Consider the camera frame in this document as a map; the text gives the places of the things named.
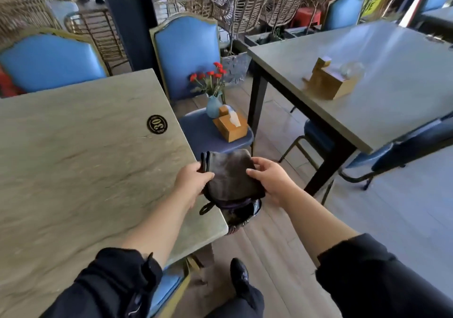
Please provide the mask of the person's right hand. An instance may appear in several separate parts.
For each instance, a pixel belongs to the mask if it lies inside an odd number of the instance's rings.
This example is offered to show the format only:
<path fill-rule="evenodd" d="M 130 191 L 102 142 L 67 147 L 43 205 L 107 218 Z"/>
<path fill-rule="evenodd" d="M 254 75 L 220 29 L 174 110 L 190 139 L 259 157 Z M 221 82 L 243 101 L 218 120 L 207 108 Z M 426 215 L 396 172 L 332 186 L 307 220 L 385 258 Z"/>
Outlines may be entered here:
<path fill-rule="evenodd" d="M 265 170 L 262 186 L 277 205 L 286 209 L 303 201 L 303 190 L 292 181 L 280 164 L 262 157 L 252 157 L 251 160 L 254 165 L 252 169 Z"/>

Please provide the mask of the person's left hand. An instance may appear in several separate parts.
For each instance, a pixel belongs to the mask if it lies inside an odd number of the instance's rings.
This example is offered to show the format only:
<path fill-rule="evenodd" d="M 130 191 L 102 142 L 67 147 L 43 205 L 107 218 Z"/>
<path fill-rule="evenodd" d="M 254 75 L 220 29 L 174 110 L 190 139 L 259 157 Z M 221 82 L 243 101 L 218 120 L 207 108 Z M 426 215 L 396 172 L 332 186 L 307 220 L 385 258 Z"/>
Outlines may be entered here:
<path fill-rule="evenodd" d="M 201 163 L 193 162 L 182 167 L 175 179 L 173 192 L 178 201 L 189 209 L 193 207 L 197 197 L 201 195 L 206 184 L 196 183 L 196 172 L 201 172 Z"/>

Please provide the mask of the dark grey cloth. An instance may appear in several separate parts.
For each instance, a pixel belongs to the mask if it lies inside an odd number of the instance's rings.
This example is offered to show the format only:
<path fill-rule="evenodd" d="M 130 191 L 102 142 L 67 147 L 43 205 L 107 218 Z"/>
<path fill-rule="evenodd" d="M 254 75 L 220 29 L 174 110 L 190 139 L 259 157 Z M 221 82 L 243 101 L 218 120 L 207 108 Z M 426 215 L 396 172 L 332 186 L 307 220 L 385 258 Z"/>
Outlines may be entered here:
<path fill-rule="evenodd" d="M 265 197 L 262 184 L 251 178 L 247 169 L 254 169 L 252 156 L 247 149 L 230 153 L 207 151 L 201 153 L 201 172 L 214 173 L 212 180 L 203 188 L 202 194 L 209 201 L 200 210 L 200 215 L 214 206 L 221 210 L 236 210 Z"/>

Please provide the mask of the person's right forearm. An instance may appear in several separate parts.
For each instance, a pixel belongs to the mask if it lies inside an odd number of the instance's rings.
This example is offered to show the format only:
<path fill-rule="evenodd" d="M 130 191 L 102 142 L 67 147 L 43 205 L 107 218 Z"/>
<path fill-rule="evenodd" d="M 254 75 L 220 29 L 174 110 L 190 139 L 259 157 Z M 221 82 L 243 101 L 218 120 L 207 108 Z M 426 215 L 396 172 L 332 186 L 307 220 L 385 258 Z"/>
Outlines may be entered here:
<path fill-rule="evenodd" d="M 284 189 L 278 201 L 317 268 L 322 253 L 359 235 L 295 184 Z"/>

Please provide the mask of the person's left forearm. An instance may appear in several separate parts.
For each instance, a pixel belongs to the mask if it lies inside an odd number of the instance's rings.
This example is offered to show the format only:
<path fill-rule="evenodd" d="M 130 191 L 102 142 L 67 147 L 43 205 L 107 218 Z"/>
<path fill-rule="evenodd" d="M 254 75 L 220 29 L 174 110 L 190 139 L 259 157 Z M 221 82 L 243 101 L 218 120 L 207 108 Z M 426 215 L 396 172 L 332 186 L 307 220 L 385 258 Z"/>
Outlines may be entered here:
<path fill-rule="evenodd" d="M 127 236 L 122 249 L 152 256 L 161 268 L 167 264 L 182 223 L 198 194 L 188 188 L 176 188 Z"/>

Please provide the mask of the black pouch with loop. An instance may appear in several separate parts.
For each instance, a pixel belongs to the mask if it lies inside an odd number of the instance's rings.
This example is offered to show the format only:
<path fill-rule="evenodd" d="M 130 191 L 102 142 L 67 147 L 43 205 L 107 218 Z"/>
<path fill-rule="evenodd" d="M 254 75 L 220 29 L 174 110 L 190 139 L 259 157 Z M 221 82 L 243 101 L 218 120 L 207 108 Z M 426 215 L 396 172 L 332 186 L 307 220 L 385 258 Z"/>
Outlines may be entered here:
<path fill-rule="evenodd" d="M 199 214 L 204 215 L 215 206 L 220 209 L 228 225 L 228 232 L 226 235 L 232 235 L 247 225 L 250 220 L 260 212 L 262 200 L 212 200 L 200 209 Z"/>

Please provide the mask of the wooden tissue box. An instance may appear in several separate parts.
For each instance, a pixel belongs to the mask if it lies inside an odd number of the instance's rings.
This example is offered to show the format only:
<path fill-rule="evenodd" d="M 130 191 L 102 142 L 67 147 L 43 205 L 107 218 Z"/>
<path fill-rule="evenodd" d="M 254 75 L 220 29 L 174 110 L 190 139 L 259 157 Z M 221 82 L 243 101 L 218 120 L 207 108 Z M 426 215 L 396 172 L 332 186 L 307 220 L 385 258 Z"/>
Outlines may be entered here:
<path fill-rule="evenodd" d="M 220 108 L 220 115 L 218 118 L 213 119 L 214 125 L 217 127 L 223 138 L 228 142 L 234 142 L 240 138 L 246 137 L 248 133 L 248 124 L 246 118 L 240 113 L 241 127 L 235 127 L 231 124 L 229 119 L 229 111 L 234 110 L 228 105 L 222 105 Z"/>
<path fill-rule="evenodd" d="M 333 65 L 327 56 L 317 58 L 311 73 L 306 73 L 303 83 L 316 98 L 335 100 L 351 94 L 365 74 L 360 62 Z"/>

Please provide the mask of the light blue vase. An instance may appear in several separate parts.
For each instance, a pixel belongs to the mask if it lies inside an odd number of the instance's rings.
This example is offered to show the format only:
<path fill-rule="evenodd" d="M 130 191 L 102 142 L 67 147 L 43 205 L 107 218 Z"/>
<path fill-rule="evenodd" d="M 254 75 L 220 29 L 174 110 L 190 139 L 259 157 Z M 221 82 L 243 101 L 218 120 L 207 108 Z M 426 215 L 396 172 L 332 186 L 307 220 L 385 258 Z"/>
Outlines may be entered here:
<path fill-rule="evenodd" d="M 211 119 L 216 119 L 220 115 L 220 108 L 223 105 L 221 98 L 216 96 L 208 96 L 206 105 L 206 114 Z"/>

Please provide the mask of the round black number plaque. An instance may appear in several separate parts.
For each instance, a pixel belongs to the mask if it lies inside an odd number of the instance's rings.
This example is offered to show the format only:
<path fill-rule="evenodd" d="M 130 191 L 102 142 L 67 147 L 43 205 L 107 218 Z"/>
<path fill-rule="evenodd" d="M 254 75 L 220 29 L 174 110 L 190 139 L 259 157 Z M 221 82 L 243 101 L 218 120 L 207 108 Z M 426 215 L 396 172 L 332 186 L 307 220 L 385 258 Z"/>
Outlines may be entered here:
<path fill-rule="evenodd" d="M 168 129 L 168 122 L 162 115 L 151 115 L 146 121 L 147 129 L 156 135 L 165 133 Z"/>

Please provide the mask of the black leather shoe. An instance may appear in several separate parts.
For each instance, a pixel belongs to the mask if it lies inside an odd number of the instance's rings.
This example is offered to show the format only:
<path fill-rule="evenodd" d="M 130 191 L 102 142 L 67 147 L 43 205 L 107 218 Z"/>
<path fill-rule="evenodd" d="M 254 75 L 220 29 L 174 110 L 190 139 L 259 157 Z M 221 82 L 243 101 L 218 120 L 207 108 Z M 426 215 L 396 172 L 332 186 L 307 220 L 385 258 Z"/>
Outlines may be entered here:
<path fill-rule="evenodd" d="M 237 295 L 248 291 L 250 285 L 248 270 L 239 258 L 233 258 L 230 262 L 230 277 Z"/>

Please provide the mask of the red flowers bunch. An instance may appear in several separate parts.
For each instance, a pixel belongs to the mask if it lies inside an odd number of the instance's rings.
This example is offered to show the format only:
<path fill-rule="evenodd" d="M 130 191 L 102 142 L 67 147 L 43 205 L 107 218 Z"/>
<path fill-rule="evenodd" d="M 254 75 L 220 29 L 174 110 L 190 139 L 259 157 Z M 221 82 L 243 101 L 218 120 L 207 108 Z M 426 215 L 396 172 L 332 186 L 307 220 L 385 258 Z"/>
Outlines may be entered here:
<path fill-rule="evenodd" d="M 213 63 L 215 69 L 205 73 L 193 73 L 189 76 L 189 81 L 195 85 L 190 90 L 191 93 L 207 94 L 209 97 L 218 98 L 223 94 L 226 86 L 225 75 L 227 71 L 219 62 Z"/>

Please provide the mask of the grey stone planter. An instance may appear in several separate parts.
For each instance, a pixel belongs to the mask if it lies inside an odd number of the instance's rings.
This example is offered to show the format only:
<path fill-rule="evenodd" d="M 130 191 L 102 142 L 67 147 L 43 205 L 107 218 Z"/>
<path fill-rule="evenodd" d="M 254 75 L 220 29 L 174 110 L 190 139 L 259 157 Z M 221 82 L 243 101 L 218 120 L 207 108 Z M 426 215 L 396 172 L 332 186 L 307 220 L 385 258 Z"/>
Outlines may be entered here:
<path fill-rule="evenodd" d="M 226 71 L 226 85 L 237 85 L 244 81 L 252 58 L 247 54 L 248 46 L 241 40 L 220 42 L 221 65 Z"/>

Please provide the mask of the dark trouser leg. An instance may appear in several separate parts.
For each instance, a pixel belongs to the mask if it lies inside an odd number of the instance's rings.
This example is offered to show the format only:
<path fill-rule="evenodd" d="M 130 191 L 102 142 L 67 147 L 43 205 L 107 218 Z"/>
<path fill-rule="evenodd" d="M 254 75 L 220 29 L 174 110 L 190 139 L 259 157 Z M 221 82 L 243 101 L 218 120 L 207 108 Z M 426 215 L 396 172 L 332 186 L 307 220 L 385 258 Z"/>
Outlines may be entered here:
<path fill-rule="evenodd" d="M 264 297 L 254 286 L 237 292 L 224 304 L 213 309 L 204 318 L 264 318 Z"/>

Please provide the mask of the grey stone-look table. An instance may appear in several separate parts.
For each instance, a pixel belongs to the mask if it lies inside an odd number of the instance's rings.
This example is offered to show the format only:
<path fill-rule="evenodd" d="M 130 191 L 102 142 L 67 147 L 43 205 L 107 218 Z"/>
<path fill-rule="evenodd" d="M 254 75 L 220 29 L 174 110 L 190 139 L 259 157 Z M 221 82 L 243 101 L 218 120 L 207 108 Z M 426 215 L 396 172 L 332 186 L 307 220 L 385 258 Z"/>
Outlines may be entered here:
<path fill-rule="evenodd" d="M 151 115 L 165 133 L 147 129 Z M 0 318 L 39 318 L 192 162 L 153 69 L 1 99 Z M 218 208 L 199 214 L 206 203 L 189 209 L 166 266 L 226 234 Z"/>

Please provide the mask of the dark rectangular planter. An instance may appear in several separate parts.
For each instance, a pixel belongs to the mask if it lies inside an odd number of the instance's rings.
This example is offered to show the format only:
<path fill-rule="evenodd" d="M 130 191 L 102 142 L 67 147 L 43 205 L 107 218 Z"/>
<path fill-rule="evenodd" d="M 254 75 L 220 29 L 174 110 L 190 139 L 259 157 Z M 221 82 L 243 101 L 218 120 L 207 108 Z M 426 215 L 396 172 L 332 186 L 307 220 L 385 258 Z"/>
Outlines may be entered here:
<path fill-rule="evenodd" d="M 296 37 L 287 30 L 276 28 L 274 31 L 270 30 L 262 33 L 247 34 L 243 37 L 243 41 L 248 47 L 254 47 L 294 38 Z"/>

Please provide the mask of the black left jacket sleeve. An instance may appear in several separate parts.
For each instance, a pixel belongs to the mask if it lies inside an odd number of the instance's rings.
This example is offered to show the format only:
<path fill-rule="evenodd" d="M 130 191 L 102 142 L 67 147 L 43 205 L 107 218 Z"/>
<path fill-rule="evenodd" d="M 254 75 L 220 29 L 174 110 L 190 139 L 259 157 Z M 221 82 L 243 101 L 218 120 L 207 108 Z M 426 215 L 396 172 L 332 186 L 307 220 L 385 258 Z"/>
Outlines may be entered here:
<path fill-rule="evenodd" d="M 152 253 L 104 248 L 39 318 L 147 318 L 162 276 Z"/>

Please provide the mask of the black jacket sleeve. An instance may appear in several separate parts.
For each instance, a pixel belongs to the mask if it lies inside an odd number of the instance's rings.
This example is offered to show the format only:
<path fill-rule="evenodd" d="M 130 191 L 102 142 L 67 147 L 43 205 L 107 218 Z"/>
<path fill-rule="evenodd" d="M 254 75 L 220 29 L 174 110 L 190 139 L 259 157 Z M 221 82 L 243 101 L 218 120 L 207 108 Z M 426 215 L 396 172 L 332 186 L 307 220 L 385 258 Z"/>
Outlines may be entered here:
<path fill-rule="evenodd" d="M 318 256 L 316 279 L 343 318 L 453 318 L 453 299 L 369 234 Z"/>
<path fill-rule="evenodd" d="M 152 253 L 104 248 L 39 318 L 147 318 L 162 276 Z"/>

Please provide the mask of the grey table with black legs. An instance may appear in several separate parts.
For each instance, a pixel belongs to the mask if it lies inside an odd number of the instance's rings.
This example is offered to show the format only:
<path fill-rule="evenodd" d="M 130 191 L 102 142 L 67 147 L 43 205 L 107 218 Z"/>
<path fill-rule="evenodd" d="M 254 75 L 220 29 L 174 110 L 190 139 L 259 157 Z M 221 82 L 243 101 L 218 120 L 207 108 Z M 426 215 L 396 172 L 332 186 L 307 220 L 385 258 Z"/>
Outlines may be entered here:
<path fill-rule="evenodd" d="M 305 187 L 315 195 L 359 152 L 372 153 L 453 112 L 453 51 L 412 29 L 375 21 L 254 46 L 256 64 L 248 124 L 257 132 L 268 83 L 333 141 Z M 351 94 L 327 100 L 309 93 L 303 76 L 319 57 L 360 62 L 365 75 Z"/>

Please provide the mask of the black right jacket sleeve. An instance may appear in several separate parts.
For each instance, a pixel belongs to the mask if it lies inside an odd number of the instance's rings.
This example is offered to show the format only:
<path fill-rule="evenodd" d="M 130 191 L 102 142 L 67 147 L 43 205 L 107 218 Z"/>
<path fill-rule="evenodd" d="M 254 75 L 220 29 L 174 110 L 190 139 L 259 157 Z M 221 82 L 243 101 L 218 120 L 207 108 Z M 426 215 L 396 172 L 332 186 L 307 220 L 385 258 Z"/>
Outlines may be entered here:
<path fill-rule="evenodd" d="M 318 256 L 316 279 L 343 318 L 453 318 L 453 299 L 369 234 Z"/>

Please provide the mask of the red plastic stool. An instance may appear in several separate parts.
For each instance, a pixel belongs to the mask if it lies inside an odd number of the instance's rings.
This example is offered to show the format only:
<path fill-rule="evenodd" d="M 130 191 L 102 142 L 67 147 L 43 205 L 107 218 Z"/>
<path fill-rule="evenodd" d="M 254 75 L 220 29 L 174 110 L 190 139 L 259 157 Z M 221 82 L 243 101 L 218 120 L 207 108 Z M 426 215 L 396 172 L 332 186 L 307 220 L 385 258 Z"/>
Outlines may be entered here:
<path fill-rule="evenodd" d="M 322 12 L 313 7 L 300 7 L 290 22 L 290 28 L 310 27 L 319 25 Z"/>

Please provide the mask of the dark blue pillar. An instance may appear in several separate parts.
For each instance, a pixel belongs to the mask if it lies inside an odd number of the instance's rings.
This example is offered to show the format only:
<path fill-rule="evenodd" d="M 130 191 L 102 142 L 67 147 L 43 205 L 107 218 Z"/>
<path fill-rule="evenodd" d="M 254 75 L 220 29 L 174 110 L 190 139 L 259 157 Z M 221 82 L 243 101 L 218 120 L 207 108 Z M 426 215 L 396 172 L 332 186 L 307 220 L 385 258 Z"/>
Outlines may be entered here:
<path fill-rule="evenodd" d="M 150 29 L 157 27 L 152 0 L 105 0 L 132 71 L 153 69 L 162 85 Z"/>

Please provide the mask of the dark blue chair black frame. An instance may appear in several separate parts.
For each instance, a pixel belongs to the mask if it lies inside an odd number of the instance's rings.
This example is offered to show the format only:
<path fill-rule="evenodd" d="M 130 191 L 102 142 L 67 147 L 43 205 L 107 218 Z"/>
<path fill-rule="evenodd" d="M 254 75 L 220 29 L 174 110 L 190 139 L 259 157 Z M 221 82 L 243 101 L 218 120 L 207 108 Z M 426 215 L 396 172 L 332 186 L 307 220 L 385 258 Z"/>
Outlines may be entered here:
<path fill-rule="evenodd" d="M 396 168 L 403 168 L 407 164 L 419 160 L 453 145 L 453 111 L 442 117 L 439 123 L 425 129 L 416 136 L 404 140 L 392 147 L 371 167 L 371 172 L 352 178 L 344 172 L 338 175 L 349 183 L 366 181 L 364 190 L 368 189 L 372 179 Z"/>

